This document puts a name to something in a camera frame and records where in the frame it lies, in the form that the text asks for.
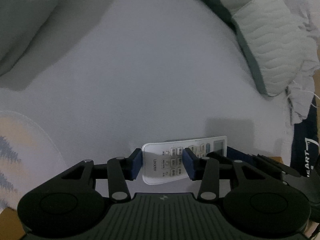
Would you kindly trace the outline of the white air conditioner remote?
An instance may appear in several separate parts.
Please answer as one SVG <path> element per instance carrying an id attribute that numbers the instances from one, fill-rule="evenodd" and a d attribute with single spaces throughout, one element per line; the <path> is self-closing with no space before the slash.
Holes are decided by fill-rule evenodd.
<path id="1" fill-rule="evenodd" d="M 211 137 L 179 141 L 148 143 L 142 146 L 143 181 L 148 185 L 159 185 L 187 178 L 183 162 L 183 150 L 189 148 L 197 158 L 210 152 L 227 155 L 227 137 Z"/>

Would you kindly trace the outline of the right gripper device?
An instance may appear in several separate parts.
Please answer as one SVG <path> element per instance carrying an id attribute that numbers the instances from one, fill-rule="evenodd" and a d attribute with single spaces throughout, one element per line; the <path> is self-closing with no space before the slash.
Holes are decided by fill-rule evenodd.
<path id="1" fill-rule="evenodd" d="M 231 147 L 227 147 L 227 157 L 232 160 L 241 160 L 257 168 L 261 172 L 268 174 L 277 180 L 282 180 L 283 175 L 291 175 L 300 178 L 301 175 L 293 168 L 284 165 L 264 155 L 250 155 L 240 152 Z"/>

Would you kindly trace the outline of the orange box lid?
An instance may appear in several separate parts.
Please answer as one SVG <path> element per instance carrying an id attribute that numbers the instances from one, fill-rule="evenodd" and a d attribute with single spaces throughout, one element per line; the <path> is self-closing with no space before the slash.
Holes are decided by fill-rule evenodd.
<path id="1" fill-rule="evenodd" d="M 283 164 L 283 160 L 282 160 L 281 157 L 268 157 L 268 159 L 269 159 L 270 162 L 273 163 L 274 165 Z"/>

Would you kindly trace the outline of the printed grey bed sheet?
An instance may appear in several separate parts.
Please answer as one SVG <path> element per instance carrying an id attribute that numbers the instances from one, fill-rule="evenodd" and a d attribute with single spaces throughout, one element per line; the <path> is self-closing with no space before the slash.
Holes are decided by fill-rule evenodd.
<path id="1" fill-rule="evenodd" d="M 60 151 L 33 120 L 1 111 L 1 211 L 16 209 L 32 189 L 66 170 Z"/>

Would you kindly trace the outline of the black printed cloth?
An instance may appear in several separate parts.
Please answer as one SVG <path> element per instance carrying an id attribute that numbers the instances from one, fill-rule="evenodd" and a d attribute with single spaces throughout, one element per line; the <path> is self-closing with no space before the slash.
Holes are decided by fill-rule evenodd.
<path id="1" fill-rule="evenodd" d="M 301 176 L 310 177 L 318 155 L 317 109 L 311 105 L 307 118 L 294 125 L 290 167 Z"/>

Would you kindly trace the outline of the light green U-shaped pillow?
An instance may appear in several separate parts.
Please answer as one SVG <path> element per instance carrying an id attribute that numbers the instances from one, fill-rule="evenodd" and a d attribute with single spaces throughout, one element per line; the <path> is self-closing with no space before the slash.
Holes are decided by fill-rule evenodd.
<path id="1" fill-rule="evenodd" d="M 259 93 L 277 96 L 319 68 L 316 42 L 284 0 L 201 0 L 235 33 Z"/>

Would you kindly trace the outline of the grey rolled cloth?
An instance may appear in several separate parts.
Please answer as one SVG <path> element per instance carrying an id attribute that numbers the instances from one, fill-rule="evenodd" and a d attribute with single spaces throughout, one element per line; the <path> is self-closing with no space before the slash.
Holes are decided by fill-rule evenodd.
<path id="1" fill-rule="evenodd" d="M 1 0 L 1 88 L 24 90 L 96 27 L 113 0 Z"/>

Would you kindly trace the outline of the grey crumpled blanket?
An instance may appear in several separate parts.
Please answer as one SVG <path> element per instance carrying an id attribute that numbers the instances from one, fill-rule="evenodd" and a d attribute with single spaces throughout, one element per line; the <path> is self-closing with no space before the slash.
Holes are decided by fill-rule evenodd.
<path id="1" fill-rule="evenodd" d="M 291 104 L 291 124 L 299 124 L 308 116 L 315 92 L 313 75 L 319 70 L 319 0 L 284 0 L 291 13 L 298 19 L 300 29 L 312 39 L 297 76 L 287 88 Z"/>

